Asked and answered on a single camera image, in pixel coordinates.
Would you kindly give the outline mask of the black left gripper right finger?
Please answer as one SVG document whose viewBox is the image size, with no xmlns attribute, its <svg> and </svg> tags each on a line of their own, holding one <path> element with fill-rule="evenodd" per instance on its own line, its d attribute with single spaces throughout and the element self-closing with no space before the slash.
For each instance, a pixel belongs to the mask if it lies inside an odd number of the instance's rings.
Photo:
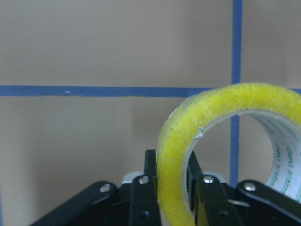
<svg viewBox="0 0 301 226">
<path fill-rule="evenodd" d="M 235 188 L 202 172 L 192 153 L 187 168 L 187 192 L 197 226 L 299 226 L 301 205 L 254 180 Z"/>
</svg>

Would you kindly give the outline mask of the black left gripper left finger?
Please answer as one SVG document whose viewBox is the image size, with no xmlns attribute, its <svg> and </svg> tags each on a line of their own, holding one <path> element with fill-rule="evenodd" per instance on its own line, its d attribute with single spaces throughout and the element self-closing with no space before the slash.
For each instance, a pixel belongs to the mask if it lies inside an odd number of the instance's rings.
<svg viewBox="0 0 301 226">
<path fill-rule="evenodd" d="M 120 187 L 109 181 L 88 186 L 35 226 L 159 226 L 156 152 L 145 151 L 144 171 Z"/>
</svg>

